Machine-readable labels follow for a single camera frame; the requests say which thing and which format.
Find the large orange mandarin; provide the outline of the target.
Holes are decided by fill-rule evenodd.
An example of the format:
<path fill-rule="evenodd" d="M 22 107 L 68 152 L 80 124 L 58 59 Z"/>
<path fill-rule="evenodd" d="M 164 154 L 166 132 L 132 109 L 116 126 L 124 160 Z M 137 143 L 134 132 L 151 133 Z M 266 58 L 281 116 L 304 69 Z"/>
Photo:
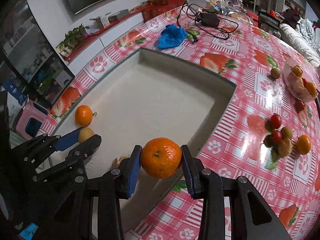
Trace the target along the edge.
<path fill-rule="evenodd" d="M 174 175 L 181 165 L 182 151 L 168 138 L 155 138 L 140 153 L 140 164 L 149 176 L 165 179 Z"/>

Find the walnut on table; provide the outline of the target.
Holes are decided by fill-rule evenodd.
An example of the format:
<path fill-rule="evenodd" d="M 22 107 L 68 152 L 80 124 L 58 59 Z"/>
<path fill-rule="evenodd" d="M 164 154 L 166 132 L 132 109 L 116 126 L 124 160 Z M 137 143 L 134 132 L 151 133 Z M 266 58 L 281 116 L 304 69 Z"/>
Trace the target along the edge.
<path fill-rule="evenodd" d="M 290 138 L 284 138 L 278 144 L 278 153 L 284 158 L 292 152 L 292 143 Z"/>

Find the red gift box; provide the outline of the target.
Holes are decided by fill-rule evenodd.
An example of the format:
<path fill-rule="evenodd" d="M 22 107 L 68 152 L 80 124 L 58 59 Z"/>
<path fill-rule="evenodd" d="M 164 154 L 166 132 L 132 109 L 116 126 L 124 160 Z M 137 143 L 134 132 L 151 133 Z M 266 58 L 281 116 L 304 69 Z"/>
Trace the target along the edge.
<path fill-rule="evenodd" d="M 151 0 L 142 8 L 144 22 L 155 18 L 169 10 L 181 6 L 185 0 Z"/>

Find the yellow-green kiwi in tray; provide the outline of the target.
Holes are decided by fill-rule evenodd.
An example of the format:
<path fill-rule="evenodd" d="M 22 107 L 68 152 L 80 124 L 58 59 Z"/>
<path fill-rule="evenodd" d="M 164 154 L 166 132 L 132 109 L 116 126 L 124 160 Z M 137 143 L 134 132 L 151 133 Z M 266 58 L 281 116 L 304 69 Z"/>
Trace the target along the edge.
<path fill-rule="evenodd" d="M 79 143 L 83 143 L 84 141 L 86 141 L 87 139 L 89 139 L 90 137 L 92 137 L 93 135 L 95 135 L 95 133 L 93 132 L 92 129 L 90 129 L 89 127 L 85 127 L 83 128 L 78 135 L 78 142 Z"/>

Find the brown-green kiwi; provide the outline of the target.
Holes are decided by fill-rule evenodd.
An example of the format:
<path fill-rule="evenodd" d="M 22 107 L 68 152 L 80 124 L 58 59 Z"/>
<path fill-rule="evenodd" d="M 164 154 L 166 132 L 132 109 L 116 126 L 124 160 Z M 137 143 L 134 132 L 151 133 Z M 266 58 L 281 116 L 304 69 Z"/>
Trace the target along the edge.
<path fill-rule="evenodd" d="M 281 132 L 281 136 L 283 139 L 285 139 L 285 138 L 289 138 L 290 140 L 292 139 L 292 129 L 291 128 L 284 126 L 280 132 Z"/>

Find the white rectangular tray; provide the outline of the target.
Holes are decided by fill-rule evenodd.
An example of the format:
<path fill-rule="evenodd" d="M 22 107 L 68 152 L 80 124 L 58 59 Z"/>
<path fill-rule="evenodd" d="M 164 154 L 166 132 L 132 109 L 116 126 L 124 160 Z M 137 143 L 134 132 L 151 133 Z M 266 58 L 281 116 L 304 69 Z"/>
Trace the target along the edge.
<path fill-rule="evenodd" d="M 115 64 L 80 99 L 95 113 L 101 137 L 85 161 L 88 178 L 102 176 L 136 145 L 168 138 L 197 156 L 225 113 L 236 85 L 189 61 L 140 48 Z"/>

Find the mandarin in tray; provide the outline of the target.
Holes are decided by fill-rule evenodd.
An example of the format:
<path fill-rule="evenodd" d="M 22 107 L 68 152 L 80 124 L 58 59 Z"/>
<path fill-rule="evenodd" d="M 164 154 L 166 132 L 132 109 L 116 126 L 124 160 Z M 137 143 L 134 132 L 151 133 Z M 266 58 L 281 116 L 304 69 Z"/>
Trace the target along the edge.
<path fill-rule="evenodd" d="M 93 117 L 96 115 L 97 112 L 93 112 L 89 106 L 81 105 L 76 109 L 74 115 L 75 122 L 81 127 L 86 127 L 92 122 Z"/>

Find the red cherry tomato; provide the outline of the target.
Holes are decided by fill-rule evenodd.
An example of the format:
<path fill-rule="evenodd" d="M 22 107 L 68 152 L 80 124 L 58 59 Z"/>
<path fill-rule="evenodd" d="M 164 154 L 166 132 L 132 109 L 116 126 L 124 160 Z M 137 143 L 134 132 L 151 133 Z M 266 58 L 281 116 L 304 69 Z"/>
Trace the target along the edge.
<path fill-rule="evenodd" d="M 304 111 L 305 103 L 300 101 L 300 100 L 296 100 L 295 101 L 295 109 L 296 109 L 297 113 L 300 113 L 301 111 Z"/>
<path fill-rule="evenodd" d="M 274 113 L 270 117 L 270 124 L 273 129 L 278 129 L 281 126 L 281 117 L 279 114 Z"/>
<path fill-rule="evenodd" d="M 282 134 L 281 131 L 279 130 L 273 130 L 271 132 L 271 137 L 272 137 L 272 144 L 277 145 L 281 142 L 282 140 Z"/>

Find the small orange kumquat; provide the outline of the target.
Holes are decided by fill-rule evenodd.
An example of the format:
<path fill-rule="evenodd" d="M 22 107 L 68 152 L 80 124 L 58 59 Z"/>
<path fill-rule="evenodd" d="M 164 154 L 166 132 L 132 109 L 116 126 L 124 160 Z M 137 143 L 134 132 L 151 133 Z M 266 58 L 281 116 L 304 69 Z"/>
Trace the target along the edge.
<path fill-rule="evenodd" d="M 311 149 L 310 138 L 307 135 L 301 135 L 296 142 L 296 147 L 301 155 L 308 154 Z"/>

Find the strawberry pattern tablecloth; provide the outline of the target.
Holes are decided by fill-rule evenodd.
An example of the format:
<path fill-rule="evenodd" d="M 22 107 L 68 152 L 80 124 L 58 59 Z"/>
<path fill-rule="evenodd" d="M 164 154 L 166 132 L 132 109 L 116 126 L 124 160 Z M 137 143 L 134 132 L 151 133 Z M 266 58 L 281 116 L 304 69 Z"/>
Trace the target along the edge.
<path fill-rule="evenodd" d="M 283 79 L 272 81 L 272 67 L 283 69 L 288 58 L 295 59 L 309 79 L 318 84 L 315 68 L 282 40 L 257 27 L 223 18 L 220 27 L 230 33 L 222 40 L 214 29 L 200 30 L 190 16 L 174 9 L 139 24 L 100 51 L 78 72 L 66 95 L 53 106 L 40 128 L 53 133 L 76 100 L 111 67 L 136 49 L 155 48 L 155 42 L 169 25 L 179 23 L 198 37 L 186 39 L 167 54 L 198 64 L 236 84 L 231 104 L 215 132 L 206 140 L 200 158 L 218 174 L 235 178 L 247 176 L 274 212 L 285 223 L 292 239 L 305 239 L 319 217 L 319 115 L 314 102 L 302 112 L 295 110 Z M 300 155 L 293 151 L 276 164 L 263 145 L 264 121 L 273 114 L 292 130 L 293 140 L 306 135 L 311 149 Z"/>

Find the orange fruit in bowl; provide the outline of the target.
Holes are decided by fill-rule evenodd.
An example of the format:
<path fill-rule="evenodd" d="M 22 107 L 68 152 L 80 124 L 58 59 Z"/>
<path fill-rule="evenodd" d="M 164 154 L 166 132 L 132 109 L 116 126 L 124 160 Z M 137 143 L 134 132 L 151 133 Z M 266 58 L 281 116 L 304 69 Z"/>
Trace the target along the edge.
<path fill-rule="evenodd" d="M 318 93 L 314 83 L 306 81 L 305 88 L 313 98 L 317 96 Z"/>

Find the black power adapter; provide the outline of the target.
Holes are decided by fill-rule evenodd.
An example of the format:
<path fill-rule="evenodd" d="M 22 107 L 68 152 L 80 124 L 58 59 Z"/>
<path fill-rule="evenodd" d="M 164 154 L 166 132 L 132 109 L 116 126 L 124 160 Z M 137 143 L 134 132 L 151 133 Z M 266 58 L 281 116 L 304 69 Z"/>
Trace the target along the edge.
<path fill-rule="evenodd" d="M 202 26 L 210 28 L 217 28 L 220 24 L 220 19 L 215 13 L 201 12 L 199 20 Z"/>

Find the blue crumpled cloth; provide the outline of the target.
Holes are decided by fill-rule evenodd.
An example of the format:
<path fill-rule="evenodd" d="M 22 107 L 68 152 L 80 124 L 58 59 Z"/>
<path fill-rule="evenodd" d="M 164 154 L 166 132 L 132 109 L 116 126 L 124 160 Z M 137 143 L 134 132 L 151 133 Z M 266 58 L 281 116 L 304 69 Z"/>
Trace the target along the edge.
<path fill-rule="evenodd" d="M 187 32 L 174 24 L 165 26 L 161 32 L 161 36 L 157 40 L 157 49 L 165 50 L 178 47 L 186 38 Z"/>

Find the white tv cabinet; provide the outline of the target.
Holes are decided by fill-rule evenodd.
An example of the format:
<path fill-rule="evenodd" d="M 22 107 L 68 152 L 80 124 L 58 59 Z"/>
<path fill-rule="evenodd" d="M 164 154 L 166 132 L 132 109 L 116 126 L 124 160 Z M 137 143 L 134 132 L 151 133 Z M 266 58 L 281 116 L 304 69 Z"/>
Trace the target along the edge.
<path fill-rule="evenodd" d="M 93 35 L 86 44 L 70 55 L 67 67 L 74 76 L 77 76 L 99 52 L 142 22 L 143 14 L 141 12 L 130 14 L 99 35 Z"/>

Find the pink plastic stool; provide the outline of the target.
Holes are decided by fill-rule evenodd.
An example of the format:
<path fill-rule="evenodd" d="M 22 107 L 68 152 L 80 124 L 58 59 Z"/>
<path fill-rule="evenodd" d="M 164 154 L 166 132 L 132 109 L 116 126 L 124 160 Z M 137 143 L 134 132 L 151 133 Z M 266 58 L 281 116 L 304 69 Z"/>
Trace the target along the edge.
<path fill-rule="evenodd" d="M 49 110 L 30 100 L 17 116 L 16 131 L 25 140 L 36 137 L 42 123 L 46 120 Z"/>

